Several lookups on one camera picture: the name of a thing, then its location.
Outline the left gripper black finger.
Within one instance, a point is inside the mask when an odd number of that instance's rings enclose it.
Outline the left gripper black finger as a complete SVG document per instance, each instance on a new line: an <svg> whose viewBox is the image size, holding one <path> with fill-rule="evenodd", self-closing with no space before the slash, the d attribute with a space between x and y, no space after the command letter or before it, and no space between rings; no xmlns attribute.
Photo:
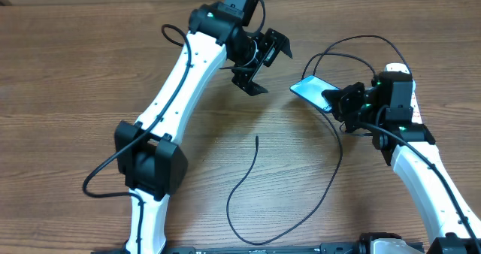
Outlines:
<svg viewBox="0 0 481 254"><path fill-rule="evenodd" d="M250 96L256 96L263 93L268 93L268 90L255 82L249 82L246 86L246 93Z"/></svg>
<svg viewBox="0 0 481 254"><path fill-rule="evenodd" d="M283 39L283 42L281 44L281 51L285 55L287 55L290 59L293 58L291 47L290 47L290 40L287 37Z"/></svg>

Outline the blue Galaxy smartphone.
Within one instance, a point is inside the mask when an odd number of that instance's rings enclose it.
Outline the blue Galaxy smartphone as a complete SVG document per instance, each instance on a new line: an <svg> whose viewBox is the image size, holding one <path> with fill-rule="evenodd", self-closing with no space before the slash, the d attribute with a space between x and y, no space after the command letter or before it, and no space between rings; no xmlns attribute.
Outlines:
<svg viewBox="0 0 481 254"><path fill-rule="evenodd" d="M316 77L309 76L290 86L290 91L323 113L332 112L332 106L322 95L325 90L338 90L336 86Z"/></svg>

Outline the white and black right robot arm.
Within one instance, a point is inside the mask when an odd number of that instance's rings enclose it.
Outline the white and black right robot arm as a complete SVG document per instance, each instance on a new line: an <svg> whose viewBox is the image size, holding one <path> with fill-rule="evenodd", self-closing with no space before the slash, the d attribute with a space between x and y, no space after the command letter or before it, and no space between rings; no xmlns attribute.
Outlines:
<svg viewBox="0 0 481 254"><path fill-rule="evenodd" d="M348 132L366 129L386 164L401 178L419 211L430 252L478 253L480 220L444 168L436 140L412 105L414 80L409 71L383 71L371 87L357 82L326 89L323 98Z"/></svg>

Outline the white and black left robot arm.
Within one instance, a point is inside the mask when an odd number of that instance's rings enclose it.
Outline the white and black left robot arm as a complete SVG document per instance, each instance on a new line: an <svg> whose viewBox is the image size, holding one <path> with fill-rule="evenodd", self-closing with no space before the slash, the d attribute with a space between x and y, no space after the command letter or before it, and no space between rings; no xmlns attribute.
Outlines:
<svg viewBox="0 0 481 254"><path fill-rule="evenodd" d="M267 92L254 82L261 67L269 67L279 53L292 55L289 39L273 30L245 27L263 0L224 0L192 11L187 32L181 32L181 54L148 108L134 123L122 121L114 132L115 153L84 180L83 193L106 198L87 189L91 179L112 161L125 177L132 221L129 239L119 253L161 253L166 246L165 220L169 198L178 190L188 168L180 145L184 132L214 74L230 60L232 83L250 96Z"/></svg>

